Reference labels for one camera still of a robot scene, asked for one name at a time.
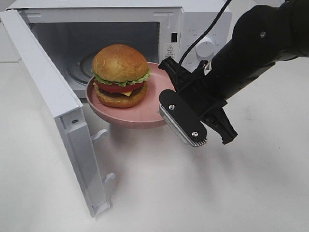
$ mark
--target warning label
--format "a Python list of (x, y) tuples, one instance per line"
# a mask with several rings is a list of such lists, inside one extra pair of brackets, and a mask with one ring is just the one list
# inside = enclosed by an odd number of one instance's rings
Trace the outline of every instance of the warning label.
[(164, 44), (164, 58), (172, 57), (173, 59), (176, 59), (177, 55), (178, 55), (177, 43)]

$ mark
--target microwave door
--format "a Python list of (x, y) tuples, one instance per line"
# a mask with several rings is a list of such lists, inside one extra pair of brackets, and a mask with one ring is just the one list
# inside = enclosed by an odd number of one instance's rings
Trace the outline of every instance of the microwave door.
[(104, 183), (113, 174), (101, 178), (91, 137), (83, 113), (83, 104), (69, 87), (18, 11), (0, 13), (0, 23), (14, 48), (42, 113), (53, 121), (72, 163), (91, 216), (110, 207)]

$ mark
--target screw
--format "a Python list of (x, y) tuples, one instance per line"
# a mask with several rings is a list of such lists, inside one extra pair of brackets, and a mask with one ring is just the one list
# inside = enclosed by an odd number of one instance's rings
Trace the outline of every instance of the screw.
[(192, 132), (192, 136), (194, 137), (194, 138), (196, 138), (196, 137), (198, 137), (198, 133), (195, 131), (195, 132)]
[(170, 110), (174, 110), (175, 109), (175, 105), (169, 105), (169, 109)]
[(260, 38), (265, 38), (266, 37), (266, 32), (265, 31), (262, 31), (261, 33), (260, 33)]

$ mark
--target black robotic arm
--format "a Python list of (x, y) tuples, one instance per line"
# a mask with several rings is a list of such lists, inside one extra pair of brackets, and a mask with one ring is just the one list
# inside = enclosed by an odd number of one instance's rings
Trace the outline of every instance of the black robotic arm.
[(191, 73), (172, 58), (161, 62), (176, 92), (160, 94), (160, 113), (174, 131), (192, 146), (206, 142), (201, 122), (217, 131), (223, 144), (237, 133), (223, 106), (275, 62), (309, 56), (309, 1), (290, 0), (279, 8), (258, 5), (236, 23), (232, 39)]

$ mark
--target lettuce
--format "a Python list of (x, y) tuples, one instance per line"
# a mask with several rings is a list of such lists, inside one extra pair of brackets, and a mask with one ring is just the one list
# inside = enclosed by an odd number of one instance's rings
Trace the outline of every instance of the lettuce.
[(126, 85), (134, 85), (136, 83), (142, 83), (143, 81), (147, 81), (148, 77), (150, 76), (150, 69), (148, 69), (148, 72), (140, 79), (137, 79), (135, 81), (125, 81), (125, 82), (106, 81), (106, 80), (103, 80), (99, 75), (95, 74), (94, 72), (92, 73), (95, 76), (95, 80), (99, 81), (100, 83), (104, 83), (106, 85), (117, 84), (119, 86), (125, 87)]

